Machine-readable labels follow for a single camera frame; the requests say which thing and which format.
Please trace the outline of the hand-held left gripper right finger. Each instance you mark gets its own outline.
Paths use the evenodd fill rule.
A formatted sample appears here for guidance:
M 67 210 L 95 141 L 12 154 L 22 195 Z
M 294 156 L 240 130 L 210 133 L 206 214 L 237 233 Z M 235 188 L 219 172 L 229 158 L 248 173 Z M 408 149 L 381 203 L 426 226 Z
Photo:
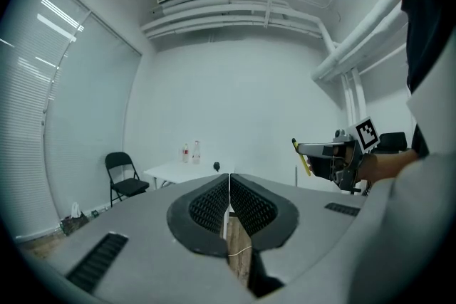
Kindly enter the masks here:
M 314 266 L 355 221 L 366 198 L 231 174 L 230 203 L 251 241 L 248 289 L 258 298 Z

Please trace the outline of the white window blind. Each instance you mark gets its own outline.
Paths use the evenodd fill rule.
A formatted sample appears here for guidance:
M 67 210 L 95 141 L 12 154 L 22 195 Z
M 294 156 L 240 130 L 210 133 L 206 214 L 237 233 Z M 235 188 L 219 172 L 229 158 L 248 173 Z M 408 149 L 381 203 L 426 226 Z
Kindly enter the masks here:
M 123 149 L 141 55 L 90 15 L 61 60 L 49 95 L 44 157 L 59 219 L 110 203 L 105 156 Z
M 46 113 L 88 13 L 77 0 L 10 0 L 0 18 L 0 218 L 18 242 L 59 225 L 44 159 Z

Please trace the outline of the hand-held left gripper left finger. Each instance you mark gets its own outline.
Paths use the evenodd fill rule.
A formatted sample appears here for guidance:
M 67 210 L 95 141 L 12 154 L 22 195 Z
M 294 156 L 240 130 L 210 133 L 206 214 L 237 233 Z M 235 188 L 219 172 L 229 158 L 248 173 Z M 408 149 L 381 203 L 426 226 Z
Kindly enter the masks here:
M 252 304 L 220 235 L 228 185 L 221 174 L 126 199 L 24 260 L 58 304 Z

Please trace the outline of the person's right hand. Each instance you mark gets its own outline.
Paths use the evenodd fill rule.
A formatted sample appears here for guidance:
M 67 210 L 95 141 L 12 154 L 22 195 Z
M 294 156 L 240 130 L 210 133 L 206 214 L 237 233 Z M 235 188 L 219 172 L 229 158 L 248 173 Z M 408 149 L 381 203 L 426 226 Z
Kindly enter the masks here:
M 334 166 L 337 170 L 353 169 L 360 167 L 363 160 L 363 154 L 358 145 L 339 145 L 333 149 L 335 158 Z

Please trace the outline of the black folding chair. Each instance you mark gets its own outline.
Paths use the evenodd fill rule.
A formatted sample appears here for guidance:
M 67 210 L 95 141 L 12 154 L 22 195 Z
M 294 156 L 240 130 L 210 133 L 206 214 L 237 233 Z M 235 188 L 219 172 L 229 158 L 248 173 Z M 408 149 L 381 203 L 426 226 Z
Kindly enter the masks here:
M 114 182 L 110 171 L 128 165 L 133 168 L 133 176 L 120 182 Z M 140 180 L 131 157 L 125 152 L 111 152 L 107 154 L 105 157 L 105 168 L 110 179 L 110 207 L 113 207 L 115 200 L 122 201 L 124 196 L 130 198 L 145 193 L 150 188 L 148 182 Z

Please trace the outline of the person's right forearm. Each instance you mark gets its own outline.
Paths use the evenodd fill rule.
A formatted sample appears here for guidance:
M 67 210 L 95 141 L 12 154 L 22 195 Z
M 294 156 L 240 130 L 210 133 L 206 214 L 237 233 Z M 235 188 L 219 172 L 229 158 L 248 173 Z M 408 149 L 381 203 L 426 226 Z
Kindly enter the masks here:
M 376 183 L 396 177 L 406 166 L 416 162 L 418 154 L 408 150 L 397 154 L 365 154 L 358 168 L 358 181 Z

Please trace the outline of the person's black shirt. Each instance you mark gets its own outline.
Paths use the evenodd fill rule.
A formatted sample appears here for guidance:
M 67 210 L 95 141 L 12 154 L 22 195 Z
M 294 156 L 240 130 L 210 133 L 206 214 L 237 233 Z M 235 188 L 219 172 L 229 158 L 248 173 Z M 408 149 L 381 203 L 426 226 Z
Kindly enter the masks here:
M 402 0 L 408 16 L 407 85 L 414 93 L 430 72 L 456 26 L 451 0 Z

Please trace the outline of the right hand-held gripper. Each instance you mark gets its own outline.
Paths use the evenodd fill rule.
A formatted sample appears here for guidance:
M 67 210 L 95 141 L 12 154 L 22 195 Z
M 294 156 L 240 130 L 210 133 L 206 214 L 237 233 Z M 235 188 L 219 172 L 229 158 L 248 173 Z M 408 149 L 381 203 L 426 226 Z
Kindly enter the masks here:
M 364 158 L 379 142 L 373 121 L 367 117 L 347 130 L 336 130 L 331 144 L 298 143 L 297 152 L 307 158 L 316 177 L 330 179 L 340 190 L 354 194 L 360 191 L 356 188 L 358 169 L 337 170 L 334 166 L 333 149 L 339 145 L 358 145 Z

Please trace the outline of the black office chair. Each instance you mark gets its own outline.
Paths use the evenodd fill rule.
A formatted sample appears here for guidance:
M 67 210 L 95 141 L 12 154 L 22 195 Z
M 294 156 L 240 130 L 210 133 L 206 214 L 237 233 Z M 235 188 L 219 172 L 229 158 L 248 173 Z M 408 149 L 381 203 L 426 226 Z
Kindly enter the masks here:
M 380 142 L 371 150 L 371 154 L 397 154 L 408 150 L 404 132 L 382 133 Z

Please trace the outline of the thick white insulated pipes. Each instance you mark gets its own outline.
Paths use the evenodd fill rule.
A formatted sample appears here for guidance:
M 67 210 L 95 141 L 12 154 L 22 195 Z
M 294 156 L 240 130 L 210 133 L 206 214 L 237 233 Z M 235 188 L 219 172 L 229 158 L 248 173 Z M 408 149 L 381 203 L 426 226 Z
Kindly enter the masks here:
M 311 74 L 312 79 L 330 80 L 347 71 L 369 51 L 404 28 L 407 18 L 401 7 L 401 0 L 378 0 L 365 18 Z

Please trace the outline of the white horizontal ceiling pipes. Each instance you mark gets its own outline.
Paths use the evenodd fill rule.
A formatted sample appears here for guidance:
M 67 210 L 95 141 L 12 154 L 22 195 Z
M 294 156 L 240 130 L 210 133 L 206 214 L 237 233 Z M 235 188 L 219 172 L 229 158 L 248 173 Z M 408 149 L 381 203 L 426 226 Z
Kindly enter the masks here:
M 180 0 L 151 9 L 140 30 L 152 40 L 207 29 L 257 26 L 328 43 L 333 39 L 323 21 L 325 11 L 307 0 Z

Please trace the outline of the white folding table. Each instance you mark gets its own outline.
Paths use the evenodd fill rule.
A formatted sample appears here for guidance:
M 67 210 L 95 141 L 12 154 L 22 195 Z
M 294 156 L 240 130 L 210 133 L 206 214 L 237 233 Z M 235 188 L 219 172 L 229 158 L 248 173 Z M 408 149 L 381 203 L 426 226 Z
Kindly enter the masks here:
M 142 177 L 151 182 L 154 189 L 161 189 L 173 184 L 181 184 L 194 179 L 209 177 L 218 174 L 236 172 L 236 165 L 230 162 L 220 162 L 219 169 L 214 168 L 214 162 L 168 162 L 157 167 L 145 170 Z

